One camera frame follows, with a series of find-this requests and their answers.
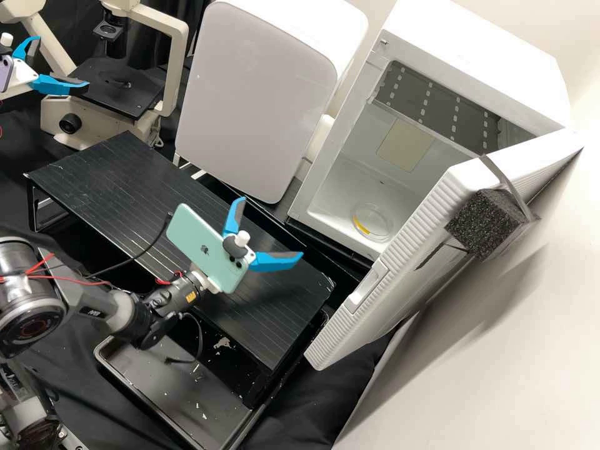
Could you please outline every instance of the fridge door handle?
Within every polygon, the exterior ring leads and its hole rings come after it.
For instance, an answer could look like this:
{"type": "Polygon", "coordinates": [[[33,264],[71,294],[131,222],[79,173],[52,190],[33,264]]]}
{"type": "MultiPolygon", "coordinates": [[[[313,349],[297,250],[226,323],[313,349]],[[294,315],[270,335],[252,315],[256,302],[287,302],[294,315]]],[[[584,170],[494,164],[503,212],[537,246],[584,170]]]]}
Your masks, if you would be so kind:
{"type": "Polygon", "coordinates": [[[388,271],[389,269],[380,260],[373,263],[369,273],[366,274],[354,292],[344,301],[344,306],[351,314],[354,314],[388,271]]]}

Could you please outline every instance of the black platform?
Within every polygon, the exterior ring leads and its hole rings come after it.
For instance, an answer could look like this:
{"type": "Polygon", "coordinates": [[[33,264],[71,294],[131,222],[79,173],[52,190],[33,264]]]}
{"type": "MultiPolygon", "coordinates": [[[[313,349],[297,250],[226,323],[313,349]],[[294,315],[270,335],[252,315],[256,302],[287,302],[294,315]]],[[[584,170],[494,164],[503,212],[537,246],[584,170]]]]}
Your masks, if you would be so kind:
{"type": "Polygon", "coordinates": [[[109,57],[89,58],[70,76],[89,81],[78,97],[135,120],[158,103],[164,89],[163,82],[109,57]]]}
{"type": "MultiPolygon", "coordinates": [[[[152,241],[167,212],[180,203],[190,205],[217,230],[229,207],[128,132],[27,176],[130,256],[152,241]]],[[[248,218],[242,225],[255,250],[290,250],[248,218]]],[[[163,236],[138,263],[169,279],[190,262],[163,236]]],[[[327,276],[300,261],[290,271],[248,272],[234,294],[207,294],[198,308],[204,318],[275,370],[332,290],[327,276]]]]}

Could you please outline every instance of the smartphone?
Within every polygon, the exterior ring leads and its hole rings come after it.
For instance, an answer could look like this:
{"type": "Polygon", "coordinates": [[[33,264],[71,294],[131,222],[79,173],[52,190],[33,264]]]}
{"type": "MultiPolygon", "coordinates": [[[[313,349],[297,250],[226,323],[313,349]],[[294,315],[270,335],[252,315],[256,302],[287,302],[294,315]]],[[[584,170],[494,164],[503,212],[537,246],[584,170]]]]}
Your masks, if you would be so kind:
{"type": "Polygon", "coordinates": [[[223,237],[183,203],[173,214],[167,238],[226,294],[236,290],[256,258],[248,249],[246,256],[232,260],[223,248],[223,237]]]}
{"type": "Polygon", "coordinates": [[[0,56],[0,93],[6,92],[13,75],[14,61],[10,55],[0,56]]]}

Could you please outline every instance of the yellow label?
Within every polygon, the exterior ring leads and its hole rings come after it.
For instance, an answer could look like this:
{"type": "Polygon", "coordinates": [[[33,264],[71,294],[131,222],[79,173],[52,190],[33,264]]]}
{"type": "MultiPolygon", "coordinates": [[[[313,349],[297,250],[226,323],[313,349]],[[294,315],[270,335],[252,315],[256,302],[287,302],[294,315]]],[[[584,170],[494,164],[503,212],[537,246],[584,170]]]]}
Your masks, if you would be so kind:
{"type": "Polygon", "coordinates": [[[194,300],[196,300],[196,292],[191,291],[188,295],[186,295],[186,300],[188,303],[192,303],[194,300]]]}
{"type": "Polygon", "coordinates": [[[356,225],[364,234],[371,234],[371,232],[358,221],[358,217],[356,217],[356,215],[352,216],[352,222],[354,222],[354,225],[356,225]]]}

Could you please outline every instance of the petri dish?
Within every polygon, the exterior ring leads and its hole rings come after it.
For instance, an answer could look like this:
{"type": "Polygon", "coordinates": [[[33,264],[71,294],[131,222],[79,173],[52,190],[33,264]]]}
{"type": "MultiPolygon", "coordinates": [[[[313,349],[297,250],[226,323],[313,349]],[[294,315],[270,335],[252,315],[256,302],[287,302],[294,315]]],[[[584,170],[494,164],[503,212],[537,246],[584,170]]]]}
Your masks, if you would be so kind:
{"type": "Polygon", "coordinates": [[[392,233],[392,221],[373,203],[361,203],[352,211],[354,228],[372,241],[387,241],[392,233]]]}

